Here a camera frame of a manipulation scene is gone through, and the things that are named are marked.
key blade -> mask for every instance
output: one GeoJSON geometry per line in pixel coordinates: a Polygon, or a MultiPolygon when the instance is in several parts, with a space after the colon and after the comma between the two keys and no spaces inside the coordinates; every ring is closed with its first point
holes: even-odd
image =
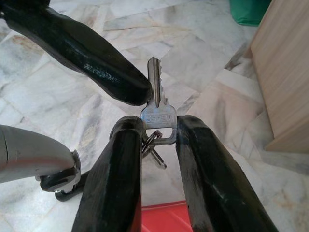
{"type": "Polygon", "coordinates": [[[160,60],[155,57],[150,58],[148,61],[148,80],[153,86],[154,90],[154,101],[155,105],[158,108],[161,101],[161,93],[160,93],[160,60]]]}

green object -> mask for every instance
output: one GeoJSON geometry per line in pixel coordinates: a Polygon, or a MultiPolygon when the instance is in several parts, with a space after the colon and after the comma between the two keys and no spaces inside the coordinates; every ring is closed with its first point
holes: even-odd
{"type": "Polygon", "coordinates": [[[233,19],[241,25],[258,26],[271,0],[230,0],[233,19]]]}

black plastic part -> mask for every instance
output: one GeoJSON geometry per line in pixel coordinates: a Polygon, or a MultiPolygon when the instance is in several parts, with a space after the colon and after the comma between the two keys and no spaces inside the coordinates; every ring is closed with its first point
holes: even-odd
{"type": "Polygon", "coordinates": [[[61,202],[66,202],[72,197],[78,195],[79,193],[82,193],[84,190],[86,180],[88,178],[88,174],[89,171],[82,174],[80,181],[73,187],[73,190],[71,192],[68,193],[65,193],[64,191],[55,192],[56,199],[61,202]]]}
{"type": "Polygon", "coordinates": [[[126,116],[89,171],[73,232],[140,232],[142,121],[126,116]]]}
{"type": "Polygon", "coordinates": [[[53,192],[59,187],[71,182],[75,178],[76,173],[75,167],[72,167],[53,175],[41,176],[40,186],[44,191],[53,192]]]}
{"type": "Polygon", "coordinates": [[[57,13],[47,3],[0,0],[0,9],[11,29],[33,40],[63,65],[89,76],[113,98],[131,105],[150,99],[151,84],[134,65],[91,28],[57,13]]]}
{"type": "Polygon", "coordinates": [[[239,165],[200,119],[178,116],[176,150],[195,232],[278,232],[239,165]]]}

marble floor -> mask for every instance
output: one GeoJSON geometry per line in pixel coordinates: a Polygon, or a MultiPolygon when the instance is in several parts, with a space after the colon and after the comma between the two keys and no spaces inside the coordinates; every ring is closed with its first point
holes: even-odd
{"type": "MultiPolygon", "coordinates": [[[[249,59],[256,28],[236,24],[228,0],[51,0],[87,24],[141,72],[161,59],[162,86],[178,115],[213,129],[239,163],[280,232],[309,231],[309,156],[267,152],[272,131],[249,59]]],[[[89,170],[118,119],[139,116],[87,77],[63,67],[0,21],[0,123],[48,135],[89,170]]],[[[142,162],[142,204],[184,200],[175,146],[156,148],[167,164],[142,162]]],[[[81,195],[57,202],[34,178],[0,184],[0,232],[70,231],[81,195]]]]}

wooden cabinet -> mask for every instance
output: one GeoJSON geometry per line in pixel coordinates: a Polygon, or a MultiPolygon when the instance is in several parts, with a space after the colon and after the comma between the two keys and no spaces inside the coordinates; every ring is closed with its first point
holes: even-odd
{"type": "Polygon", "coordinates": [[[251,52],[275,137],[266,150],[309,153],[309,1],[273,0],[251,52]]]}

